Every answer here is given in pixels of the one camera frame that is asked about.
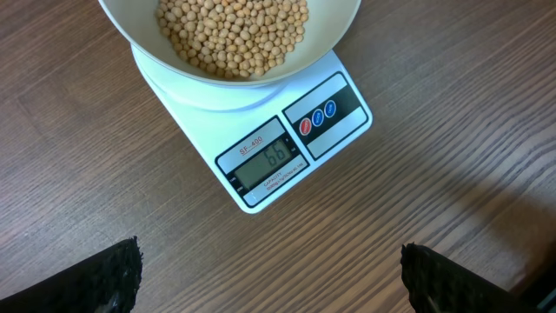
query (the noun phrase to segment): digital scale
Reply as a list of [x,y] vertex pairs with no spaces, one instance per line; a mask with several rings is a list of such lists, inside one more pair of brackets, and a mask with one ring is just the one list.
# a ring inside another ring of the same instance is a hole
[[255,88],[201,83],[132,51],[149,86],[247,213],[269,206],[373,122],[333,51]]

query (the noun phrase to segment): red button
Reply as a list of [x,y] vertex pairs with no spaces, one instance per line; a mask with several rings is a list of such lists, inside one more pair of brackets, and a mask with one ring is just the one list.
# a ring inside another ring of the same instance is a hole
[[299,132],[303,135],[306,136],[311,132],[311,120],[308,119],[308,117],[303,118],[303,120],[301,120],[301,123],[299,124]]

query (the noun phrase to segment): pile of chickpeas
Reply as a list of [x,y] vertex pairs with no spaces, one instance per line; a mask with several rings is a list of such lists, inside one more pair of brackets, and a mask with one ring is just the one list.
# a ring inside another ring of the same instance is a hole
[[178,56],[233,79],[263,76],[303,41],[307,0],[159,0],[156,17]]

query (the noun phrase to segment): kitchen scale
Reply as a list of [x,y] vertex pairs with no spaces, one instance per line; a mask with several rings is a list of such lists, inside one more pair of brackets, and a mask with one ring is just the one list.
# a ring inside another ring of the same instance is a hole
[[132,46],[149,86],[247,213],[257,213],[369,129],[373,116],[333,51],[262,87],[186,78]]

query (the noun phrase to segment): brown tabletop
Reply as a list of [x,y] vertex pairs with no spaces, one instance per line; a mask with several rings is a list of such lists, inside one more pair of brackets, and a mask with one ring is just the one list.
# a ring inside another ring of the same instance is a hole
[[251,216],[90,0],[0,2],[0,297],[137,235],[135,312],[412,311],[419,243],[512,290],[556,240],[556,2],[364,0],[371,130]]

